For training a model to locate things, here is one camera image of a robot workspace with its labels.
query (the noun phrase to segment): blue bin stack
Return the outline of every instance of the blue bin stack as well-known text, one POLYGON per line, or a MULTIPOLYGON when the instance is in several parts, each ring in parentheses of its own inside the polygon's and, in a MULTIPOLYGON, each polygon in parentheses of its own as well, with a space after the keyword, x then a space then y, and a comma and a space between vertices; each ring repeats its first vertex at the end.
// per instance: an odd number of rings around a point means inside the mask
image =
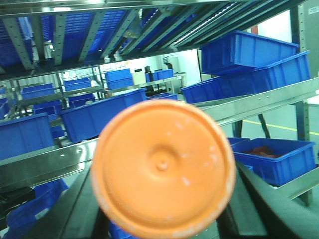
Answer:
POLYGON ((129 69, 108 71, 105 73, 109 90, 134 85, 133 77, 129 69))
POLYGON ((308 51, 234 31, 203 46, 202 71, 217 77, 181 89, 189 103, 257 94, 311 78, 308 51))
POLYGON ((73 143, 100 134, 104 126, 120 111, 146 100, 145 89, 97 101, 61 113, 66 132, 73 143))
POLYGON ((53 145, 46 113, 0 122, 0 160, 53 145))

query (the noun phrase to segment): orange lid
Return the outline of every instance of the orange lid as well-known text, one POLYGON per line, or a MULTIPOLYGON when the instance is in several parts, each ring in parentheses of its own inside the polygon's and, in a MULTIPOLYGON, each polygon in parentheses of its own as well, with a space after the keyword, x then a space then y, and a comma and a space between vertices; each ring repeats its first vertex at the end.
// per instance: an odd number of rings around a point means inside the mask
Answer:
POLYGON ((93 188, 110 220, 144 239, 181 239, 211 224, 230 200, 235 163, 222 129, 183 102, 152 100, 103 129, 93 188))

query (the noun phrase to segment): blue plastic bin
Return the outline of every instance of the blue plastic bin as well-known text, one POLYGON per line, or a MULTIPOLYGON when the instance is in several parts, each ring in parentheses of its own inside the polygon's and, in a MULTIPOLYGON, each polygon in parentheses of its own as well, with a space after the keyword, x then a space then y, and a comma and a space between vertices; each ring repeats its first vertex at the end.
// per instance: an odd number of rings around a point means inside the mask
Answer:
POLYGON ((173 76, 174 76, 173 69, 161 70, 161 71, 153 72, 153 78, 154 78, 155 81, 171 78, 173 76))
POLYGON ((53 145, 45 113, 0 122, 0 160, 53 145))
POLYGON ((51 133, 53 139, 63 137, 65 135, 65 132, 61 125, 51 127, 51 133))
POLYGON ((107 71, 105 73, 106 81, 115 81, 115 80, 130 78, 130 77, 132 77, 132 74, 129 69, 107 71))
POLYGON ((145 89, 62 111, 61 118, 70 140, 80 142, 98 136, 104 126, 120 111, 146 100, 145 89))
POLYGON ((171 93, 160 93, 158 95, 150 96, 150 99, 172 99, 178 100, 178 94, 171 94, 171 93))
POLYGON ((9 110, 8 99, 0 99, 0 120, 4 119, 4 116, 9 113, 9 110))
POLYGON ((21 95, 23 99, 30 99, 30 98, 46 96, 51 94, 54 94, 54 88, 52 83, 24 87, 21 90, 21 95))
POLYGON ((253 71, 215 77, 182 88, 188 103, 257 94, 311 78, 307 54, 299 53, 283 61, 253 71))
POLYGON ((77 80, 64 81, 64 87, 66 91, 91 87, 91 80, 90 78, 81 78, 77 80))
POLYGON ((202 72, 225 75, 252 70, 293 56, 297 44, 234 31, 202 46, 202 72))
POLYGON ((233 146, 235 159, 251 165, 266 182, 281 186, 316 167, 314 142, 286 139, 256 138, 233 146), (247 154, 256 147, 268 146, 279 158, 247 154))
POLYGON ((95 97, 92 93, 70 97, 69 105, 70 105, 70 108, 75 108, 75 107, 83 106, 90 101, 95 102, 95 97))
POLYGON ((55 120, 62 111, 62 103, 59 100, 49 101, 41 104, 33 105, 35 114, 47 113, 49 120, 55 120))
POLYGON ((120 80, 114 80, 114 81, 107 81, 108 84, 108 89, 113 90, 113 89, 118 89, 126 86, 132 86, 134 85, 133 78, 125 78, 125 79, 120 79, 120 80))
POLYGON ((219 81, 212 78, 181 89, 186 101, 190 104, 213 101, 224 98, 219 81))
POLYGON ((134 85, 129 69, 108 71, 105 73, 105 79, 109 90, 134 85))
POLYGON ((61 193, 68 189, 62 179, 36 186, 35 199, 21 205, 6 218, 9 231, 5 239, 18 239, 42 218, 58 201, 61 193))
POLYGON ((224 98, 256 94, 291 85, 311 78, 307 54, 299 53, 283 61, 253 71, 220 76, 224 98))
POLYGON ((138 239, 137 237, 127 233, 114 222, 110 222, 109 231, 112 239, 138 239))
POLYGON ((236 138, 236 137, 229 137, 228 138, 230 145, 234 145, 236 143, 249 140, 249 138, 236 138))

